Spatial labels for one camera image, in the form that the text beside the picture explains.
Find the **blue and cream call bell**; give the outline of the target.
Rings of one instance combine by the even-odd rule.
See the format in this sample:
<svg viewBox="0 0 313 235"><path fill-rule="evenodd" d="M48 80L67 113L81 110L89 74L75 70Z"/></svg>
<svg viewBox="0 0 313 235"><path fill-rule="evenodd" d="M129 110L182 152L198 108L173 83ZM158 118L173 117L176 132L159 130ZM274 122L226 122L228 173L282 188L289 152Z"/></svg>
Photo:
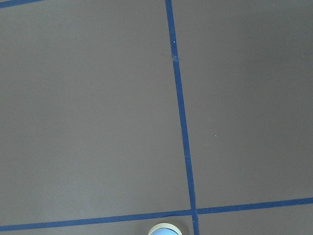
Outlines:
<svg viewBox="0 0 313 235"><path fill-rule="evenodd" d="M149 230L148 235L182 235L182 232L173 224L159 223Z"/></svg>

